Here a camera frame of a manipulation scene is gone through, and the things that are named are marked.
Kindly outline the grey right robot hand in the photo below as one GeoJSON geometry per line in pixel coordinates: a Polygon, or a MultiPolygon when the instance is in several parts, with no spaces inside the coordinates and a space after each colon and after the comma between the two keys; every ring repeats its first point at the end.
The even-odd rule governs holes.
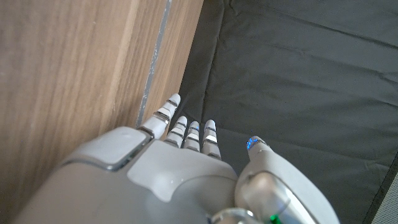
{"type": "Polygon", "coordinates": [[[138,128],[73,151],[16,223],[338,223],[321,191],[257,136],[241,174],[222,161],[213,120],[180,117],[172,95],[138,128]]]}

